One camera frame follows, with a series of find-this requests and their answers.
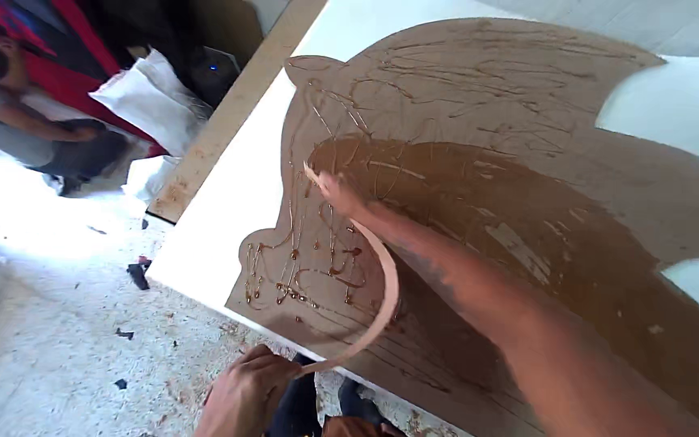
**concrete floor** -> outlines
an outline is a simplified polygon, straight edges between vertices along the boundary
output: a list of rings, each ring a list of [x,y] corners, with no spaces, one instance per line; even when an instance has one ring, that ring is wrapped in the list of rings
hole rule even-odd
[[[0,162],[0,436],[190,435],[210,381],[244,348],[292,356],[179,293],[140,291],[126,266],[152,258],[171,228],[149,218],[141,229],[142,211],[120,191],[55,197],[38,174]],[[316,381],[321,420],[338,415],[341,377]],[[464,434],[364,394],[409,435]]]

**gray pants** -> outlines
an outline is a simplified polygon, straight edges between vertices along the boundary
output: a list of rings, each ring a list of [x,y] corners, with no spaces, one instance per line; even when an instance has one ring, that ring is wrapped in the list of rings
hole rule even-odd
[[[93,127],[99,131],[99,135],[88,142],[53,142],[53,160],[41,167],[34,167],[33,170],[87,181],[101,174],[105,167],[114,163],[126,151],[126,138],[107,131],[106,126],[96,120],[67,120],[57,124],[69,130]]]

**dark pants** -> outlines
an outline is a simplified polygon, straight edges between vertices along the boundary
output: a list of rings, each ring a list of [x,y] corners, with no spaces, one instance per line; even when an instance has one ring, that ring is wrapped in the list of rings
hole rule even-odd
[[[298,364],[313,363],[304,355],[297,354],[293,358]],[[339,389],[339,406],[342,415],[362,418],[379,428],[386,423],[393,426],[390,421],[380,414],[374,402],[361,399],[357,394],[360,384],[345,379],[342,388]],[[313,435],[320,437],[322,428],[317,421],[317,391],[315,390],[315,374],[302,376],[290,382],[285,394],[280,400],[280,405],[274,412],[271,426],[266,431],[267,437],[303,437]]]
[[[126,138],[116,132],[107,131],[106,126],[96,120],[67,120],[56,124],[68,130],[93,127],[99,131],[99,135],[88,142],[53,142],[53,160],[32,170],[87,181],[101,174],[105,167],[114,163],[126,151]]]

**dark scrap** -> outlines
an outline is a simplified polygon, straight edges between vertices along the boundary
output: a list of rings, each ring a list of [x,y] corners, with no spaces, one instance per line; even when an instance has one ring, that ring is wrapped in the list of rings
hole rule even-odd
[[[85,225],[86,228],[91,229],[95,233],[100,233],[102,235],[106,235],[106,232],[102,231],[101,229],[96,229],[92,225]]]
[[[115,331],[115,335],[117,335],[118,337],[125,337],[129,340],[133,340],[133,331],[123,332],[120,328],[117,328],[117,331]]]
[[[150,289],[150,284],[148,284],[148,280],[144,278],[144,273],[148,270],[151,263],[152,261],[150,261],[147,257],[140,256],[137,263],[128,264],[126,272],[131,275],[133,283],[136,284],[140,290]]]

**hand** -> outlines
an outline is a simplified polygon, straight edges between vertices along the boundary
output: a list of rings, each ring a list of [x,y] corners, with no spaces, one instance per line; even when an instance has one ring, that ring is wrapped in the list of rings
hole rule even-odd
[[[368,211],[363,198],[344,174],[339,177],[322,171],[318,175],[320,192],[325,200],[333,208],[345,217],[358,219],[360,215]]]
[[[18,42],[7,36],[0,36],[0,52],[6,57],[13,57],[20,54]]]
[[[76,142],[91,141],[99,136],[99,131],[93,127],[78,127],[72,131]]]
[[[301,365],[259,344],[212,383],[193,437],[260,437]]]

